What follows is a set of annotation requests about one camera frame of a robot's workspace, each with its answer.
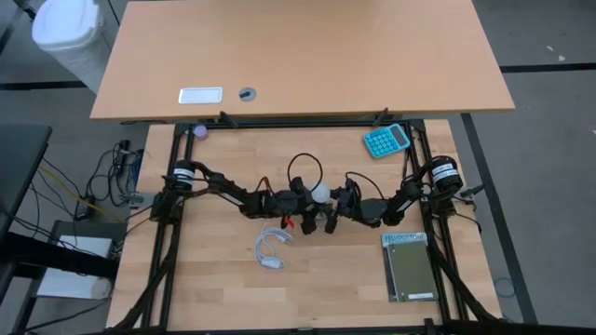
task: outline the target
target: white container lid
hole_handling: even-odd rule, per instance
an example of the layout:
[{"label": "white container lid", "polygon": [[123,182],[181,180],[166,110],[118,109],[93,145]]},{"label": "white container lid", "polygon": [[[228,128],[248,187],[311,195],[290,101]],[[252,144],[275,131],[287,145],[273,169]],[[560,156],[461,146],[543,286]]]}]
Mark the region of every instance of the white container lid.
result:
[{"label": "white container lid", "polygon": [[47,0],[35,16],[33,39],[45,51],[81,48],[95,39],[102,21],[93,0]]}]

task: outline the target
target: red clip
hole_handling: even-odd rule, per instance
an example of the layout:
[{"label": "red clip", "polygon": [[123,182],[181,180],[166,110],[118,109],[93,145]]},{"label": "red clip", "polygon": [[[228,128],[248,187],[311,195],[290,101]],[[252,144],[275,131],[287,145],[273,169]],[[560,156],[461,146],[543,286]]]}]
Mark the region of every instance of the red clip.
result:
[{"label": "red clip", "polygon": [[286,223],[288,223],[288,225],[294,229],[294,221],[292,221],[290,218],[286,218]]}]

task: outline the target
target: calculator display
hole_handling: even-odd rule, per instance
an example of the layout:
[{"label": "calculator display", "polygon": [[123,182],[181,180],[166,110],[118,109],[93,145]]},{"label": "calculator display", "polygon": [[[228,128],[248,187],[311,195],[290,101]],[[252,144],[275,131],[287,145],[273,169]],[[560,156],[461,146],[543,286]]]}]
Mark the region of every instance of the calculator display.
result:
[{"label": "calculator display", "polygon": [[396,127],[391,127],[391,134],[393,134],[393,137],[395,137],[395,140],[398,142],[398,144],[400,146],[404,146],[406,145],[406,140],[403,138],[403,136],[401,136],[401,132],[399,130],[400,126],[396,126]]}]

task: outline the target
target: blue calculator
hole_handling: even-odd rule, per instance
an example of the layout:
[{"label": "blue calculator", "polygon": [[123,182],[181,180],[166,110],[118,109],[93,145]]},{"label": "blue calculator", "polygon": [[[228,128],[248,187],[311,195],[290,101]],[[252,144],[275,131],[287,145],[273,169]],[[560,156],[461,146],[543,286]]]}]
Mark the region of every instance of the blue calculator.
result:
[{"label": "blue calculator", "polygon": [[364,143],[374,158],[382,158],[410,146],[410,140],[398,124],[364,135]]}]

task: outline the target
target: white wire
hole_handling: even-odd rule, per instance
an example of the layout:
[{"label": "white wire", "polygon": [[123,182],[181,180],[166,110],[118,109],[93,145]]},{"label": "white wire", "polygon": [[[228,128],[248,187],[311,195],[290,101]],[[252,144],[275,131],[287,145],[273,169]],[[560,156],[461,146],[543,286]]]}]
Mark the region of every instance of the white wire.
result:
[{"label": "white wire", "polygon": [[[283,270],[286,267],[286,263],[281,258],[275,257],[276,250],[266,241],[266,238],[268,236],[275,236],[282,243],[290,243],[293,241],[293,237],[290,235],[290,233],[279,228],[269,228],[265,230],[265,227],[268,223],[269,221],[264,223],[263,228],[261,229],[261,234],[259,234],[257,240],[254,242],[254,259],[256,260],[257,265],[259,265],[259,267],[262,269],[268,271]],[[270,256],[264,255],[263,252],[261,252],[261,244],[266,245],[271,250]],[[269,266],[263,265],[264,261],[279,261],[281,267],[278,269],[271,268]]]}]

